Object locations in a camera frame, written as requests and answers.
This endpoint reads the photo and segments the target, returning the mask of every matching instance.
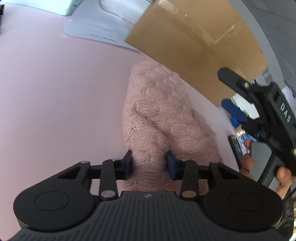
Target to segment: pink table surface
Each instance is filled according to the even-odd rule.
[[[79,162],[122,158],[121,115],[132,66],[149,57],[63,34],[63,17],[7,4],[0,34],[0,238],[20,228],[12,205],[27,187]],[[186,84],[192,106],[237,169],[225,112]],[[94,184],[95,193],[98,183]]]

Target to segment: finger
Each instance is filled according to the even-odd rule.
[[[276,178],[280,182],[276,193],[283,199],[292,184],[292,173],[289,169],[280,167],[276,172]]]
[[[239,172],[241,174],[243,174],[245,177],[248,177],[248,178],[254,180],[254,178],[251,176],[251,174],[249,173],[249,171],[247,169],[242,168]]]
[[[254,160],[250,157],[249,154],[245,154],[242,159],[241,159],[241,164],[243,166],[243,168],[245,168],[246,170],[250,171],[252,170],[252,168],[255,165]]]
[[[252,140],[251,140],[251,139],[246,139],[246,140],[244,141],[244,145],[245,145],[245,147],[248,148],[248,149],[250,149],[250,147],[251,147],[251,143],[252,143]]]

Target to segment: ribbed black surface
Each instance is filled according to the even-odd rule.
[[[174,192],[124,192],[115,201],[102,202],[90,219],[59,233],[21,230],[11,241],[284,241],[274,230],[243,234],[210,221],[194,202]]]

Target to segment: metal rivet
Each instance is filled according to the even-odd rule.
[[[186,198],[194,198],[196,197],[196,192],[195,191],[184,191],[182,192],[182,196]]]
[[[114,197],[115,196],[115,192],[112,191],[112,190],[106,190],[106,191],[102,191],[101,192],[101,196],[104,197],[104,198],[111,198],[111,197]]]

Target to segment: black jacket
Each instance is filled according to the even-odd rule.
[[[291,188],[289,188],[286,196],[291,193]],[[293,235],[294,230],[294,206],[292,196],[286,201],[284,215],[276,227],[276,229],[281,233],[287,240],[289,240]]]

